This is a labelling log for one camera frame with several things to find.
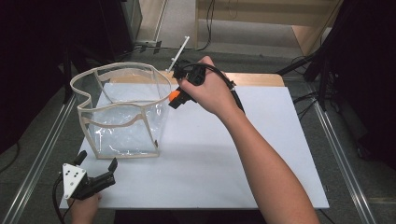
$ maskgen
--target clear storage basket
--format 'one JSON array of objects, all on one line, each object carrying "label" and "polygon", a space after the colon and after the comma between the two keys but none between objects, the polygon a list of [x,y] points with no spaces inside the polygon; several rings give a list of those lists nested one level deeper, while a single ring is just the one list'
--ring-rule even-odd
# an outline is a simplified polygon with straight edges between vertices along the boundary
[{"label": "clear storage basket", "polygon": [[157,69],[113,63],[75,76],[70,85],[97,159],[159,156],[171,84]]}]

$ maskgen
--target orange object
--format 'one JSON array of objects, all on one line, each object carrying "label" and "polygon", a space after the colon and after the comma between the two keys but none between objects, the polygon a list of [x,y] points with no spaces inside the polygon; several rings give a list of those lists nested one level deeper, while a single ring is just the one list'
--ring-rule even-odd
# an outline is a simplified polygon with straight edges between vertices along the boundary
[{"label": "orange object", "polygon": [[172,91],[169,94],[169,101],[173,101],[175,98],[178,97],[179,94],[180,94],[180,91]]}]

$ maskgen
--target person's left hand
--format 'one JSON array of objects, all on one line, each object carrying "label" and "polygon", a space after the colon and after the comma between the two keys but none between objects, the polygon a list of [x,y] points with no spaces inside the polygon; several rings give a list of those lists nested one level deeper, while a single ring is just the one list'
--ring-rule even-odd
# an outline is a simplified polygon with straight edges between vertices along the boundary
[{"label": "person's left hand", "polygon": [[102,196],[95,193],[85,200],[69,199],[67,204],[71,206],[70,214],[73,224],[92,223],[98,210],[99,202]]}]

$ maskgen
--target hand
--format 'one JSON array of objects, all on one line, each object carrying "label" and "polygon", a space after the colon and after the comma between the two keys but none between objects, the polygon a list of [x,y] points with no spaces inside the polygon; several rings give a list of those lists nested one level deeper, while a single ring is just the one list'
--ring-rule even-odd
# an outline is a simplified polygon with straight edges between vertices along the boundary
[{"label": "hand", "polygon": [[88,199],[77,200],[69,199],[67,204],[71,206],[70,213],[73,224],[92,223],[98,210],[98,205],[102,196],[99,193],[94,194]]},{"label": "hand", "polygon": [[[199,63],[214,65],[210,57],[205,56]],[[180,88],[188,93],[205,110],[216,116],[238,108],[225,82],[216,73],[206,69],[205,82],[200,86],[192,85],[187,79],[178,80]]]}]

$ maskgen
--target white tabletop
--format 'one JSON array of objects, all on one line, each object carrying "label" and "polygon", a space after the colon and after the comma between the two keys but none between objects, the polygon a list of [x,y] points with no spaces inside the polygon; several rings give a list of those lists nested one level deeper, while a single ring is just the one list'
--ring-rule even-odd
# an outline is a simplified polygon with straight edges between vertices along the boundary
[{"label": "white tabletop", "polygon": [[[286,161],[315,208],[328,208],[316,166],[289,90],[237,87],[247,117]],[[102,208],[257,208],[231,136],[221,122],[192,101],[171,108],[158,158],[119,160],[116,184],[102,191]],[[105,173],[110,160],[97,160],[86,141],[81,164],[89,176]],[[66,208],[63,200],[61,208]]]}]

